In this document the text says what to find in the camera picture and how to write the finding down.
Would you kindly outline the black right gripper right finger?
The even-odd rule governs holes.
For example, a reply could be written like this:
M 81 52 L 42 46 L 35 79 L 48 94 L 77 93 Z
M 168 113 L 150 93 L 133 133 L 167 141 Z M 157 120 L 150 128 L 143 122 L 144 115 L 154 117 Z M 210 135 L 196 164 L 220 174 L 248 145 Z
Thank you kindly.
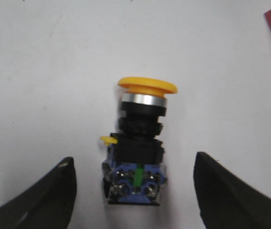
M 198 152 L 194 187 L 207 229 L 271 229 L 271 199 Z

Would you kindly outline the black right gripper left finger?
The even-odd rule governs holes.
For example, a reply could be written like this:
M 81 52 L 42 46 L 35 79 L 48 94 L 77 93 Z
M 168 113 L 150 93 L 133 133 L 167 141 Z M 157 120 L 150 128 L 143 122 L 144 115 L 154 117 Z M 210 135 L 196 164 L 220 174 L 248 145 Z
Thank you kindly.
M 0 207 L 0 229 L 66 229 L 75 198 L 74 159 L 66 157 L 33 186 Z

